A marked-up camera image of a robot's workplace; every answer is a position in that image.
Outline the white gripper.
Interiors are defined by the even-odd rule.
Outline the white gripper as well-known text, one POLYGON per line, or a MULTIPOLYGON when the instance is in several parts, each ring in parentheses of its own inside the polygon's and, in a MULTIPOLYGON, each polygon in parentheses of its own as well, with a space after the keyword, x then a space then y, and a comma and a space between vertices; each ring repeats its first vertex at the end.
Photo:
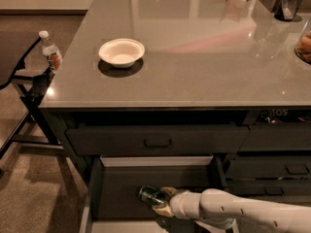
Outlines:
POLYGON ((200 193, 188 190, 177 190, 175 187, 162 187, 162 192, 170 196, 169 206, 152 206, 153 211, 166 217, 182 219, 199 219, 200 217, 200 193))

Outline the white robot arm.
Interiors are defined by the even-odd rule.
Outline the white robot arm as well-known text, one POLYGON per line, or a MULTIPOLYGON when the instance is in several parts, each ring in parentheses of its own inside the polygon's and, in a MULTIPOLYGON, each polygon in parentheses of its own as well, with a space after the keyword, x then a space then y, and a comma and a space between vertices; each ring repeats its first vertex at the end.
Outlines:
POLYGON ((166 187, 152 197, 158 214, 193 219, 204 226, 228 228, 244 218, 277 233, 311 232, 310 207, 242 198, 213 188, 196 193, 166 187))

